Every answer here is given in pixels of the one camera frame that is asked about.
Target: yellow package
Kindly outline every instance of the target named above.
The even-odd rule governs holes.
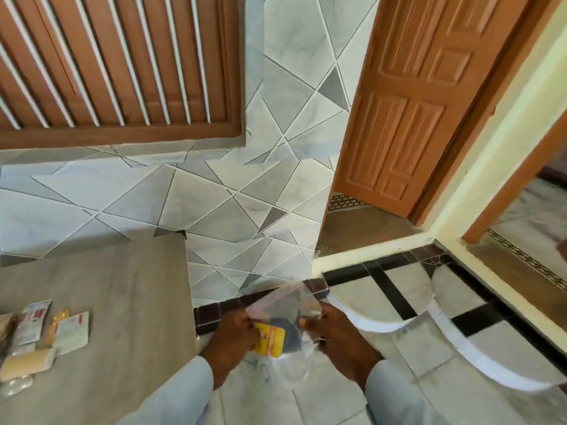
[[[279,358],[284,350],[285,330],[267,323],[254,322],[254,326],[262,335],[254,350],[266,357]]]

